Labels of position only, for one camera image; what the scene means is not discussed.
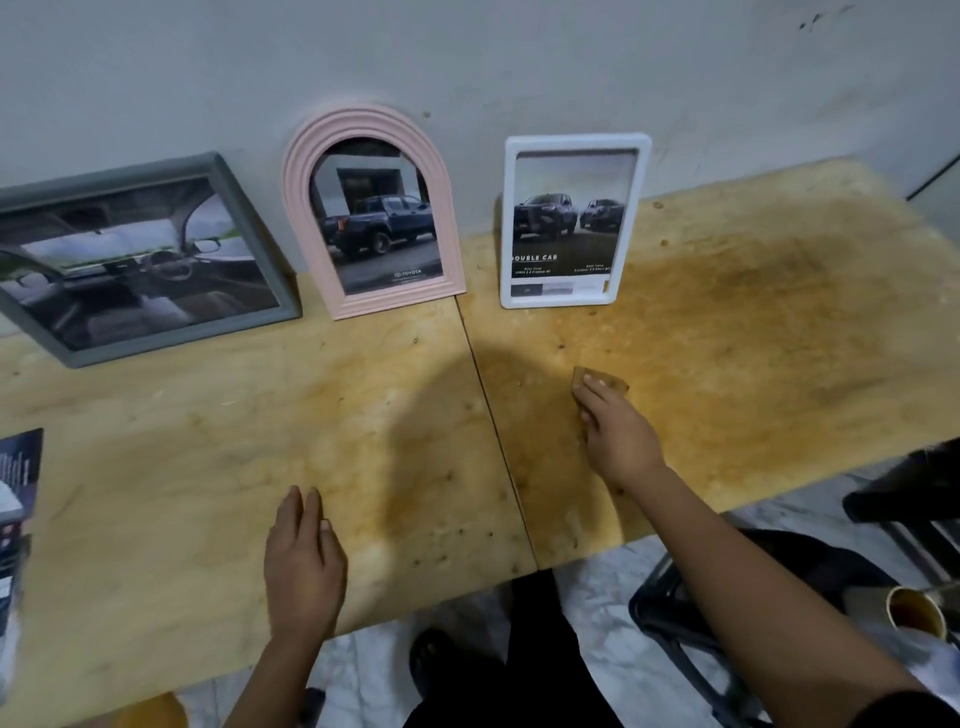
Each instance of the pink arched frame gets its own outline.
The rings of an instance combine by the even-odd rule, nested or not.
[[[326,249],[310,205],[310,184],[320,157],[339,141],[370,136],[390,142],[417,165],[426,180],[444,274],[348,296]],[[453,216],[450,177],[440,152],[410,119],[386,107],[361,105],[336,109],[310,119],[297,132],[283,163],[283,202],[300,249],[334,319],[346,319],[411,303],[453,296],[467,290],[460,240]]]

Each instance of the cup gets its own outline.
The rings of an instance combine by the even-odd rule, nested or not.
[[[855,622],[916,629],[947,639],[947,620],[937,603],[908,587],[848,587],[843,592],[847,616]]]

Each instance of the pickup truck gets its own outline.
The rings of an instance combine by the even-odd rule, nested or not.
[[[563,192],[534,195],[522,205],[514,206],[514,240],[528,232],[556,240],[560,232],[572,233],[577,227],[577,208]]]
[[[412,243],[428,233],[436,236],[430,204],[401,195],[361,200],[351,215],[324,218],[320,230],[326,244],[349,259],[365,252],[385,255],[397,242]]]
[[[623,203],[617,200],[591,200],[580,215],[580,227],[597,232],[619,232],[623,225]]]

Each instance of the gray picture frame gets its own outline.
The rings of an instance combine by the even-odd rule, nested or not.
[[[227,163],[216,153],[169,159],[132,167],[36,182],[0,190],[0,218],[31,208],[91,201],[111,193],[149,188],[171,182],[206,179],[219,195],[237,231],[253,255],[260,272],[276,298],[277,306],[229,315],[181,328],[171,328],[102,346],[71,349],[24,309],[17,299],[0,288],[0,313],[31,336],[46,351],[70,368],[85,367],[133,354],[177,346],[210,336],[246,328],[289,321],[301,315],[300,300],[281,265],[285,264],[266,227],[248,201]],[[3,239],[0,236],[0,247]]]

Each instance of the table surface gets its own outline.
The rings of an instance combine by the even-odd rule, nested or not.
[[[254,662],[291,484],[348,553],[340,632],[535,568],[456,302],[333,323],[300,295],[299,321],[81,370],[0,341],[0,435],[45,428],[5,728]]]
[[[458,302],[333,323],[301,277],[300,321],[88,369],[0,341],[0,435],[46,430],[4,726],[255,660],[293,483],[348,552],[340,632],[648,533],[589,473],[575,364],[719,510],[960,434],[960,260],[854,162],[645,201],[610,306],[503,310],[493,238],[464,254]]]
[[[849,159],[641,201],[617,300],[459,303],[537,563],[651,532],[586,463],[574,365],[621,376],[716,510],[960,435],[960,254]]]

